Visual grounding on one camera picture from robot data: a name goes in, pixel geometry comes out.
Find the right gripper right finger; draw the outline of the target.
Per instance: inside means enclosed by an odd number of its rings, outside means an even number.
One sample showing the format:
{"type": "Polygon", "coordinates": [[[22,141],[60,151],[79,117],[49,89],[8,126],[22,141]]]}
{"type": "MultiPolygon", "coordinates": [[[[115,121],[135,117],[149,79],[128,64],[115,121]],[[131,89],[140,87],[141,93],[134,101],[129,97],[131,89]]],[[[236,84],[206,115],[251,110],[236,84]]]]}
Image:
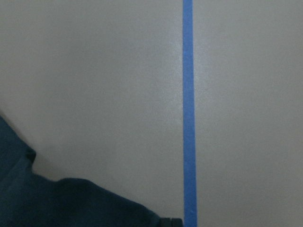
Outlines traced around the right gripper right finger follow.
{"type": "Polygon", "coordinates": [[[181,218],[172,218],[171,226],[172,227],[183,227],[183,220],[181,218]]]}

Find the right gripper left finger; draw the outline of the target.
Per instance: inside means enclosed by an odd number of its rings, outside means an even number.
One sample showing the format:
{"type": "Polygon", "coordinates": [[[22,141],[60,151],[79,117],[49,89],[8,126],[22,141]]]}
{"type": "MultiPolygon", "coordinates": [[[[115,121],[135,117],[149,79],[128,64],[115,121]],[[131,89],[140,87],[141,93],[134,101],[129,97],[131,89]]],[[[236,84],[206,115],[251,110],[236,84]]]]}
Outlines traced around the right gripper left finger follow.
{"type": "Polygon", "coordinates": [[[170,218],[161,218],[160,227],[172,227],[171,219],[170,218]]]}

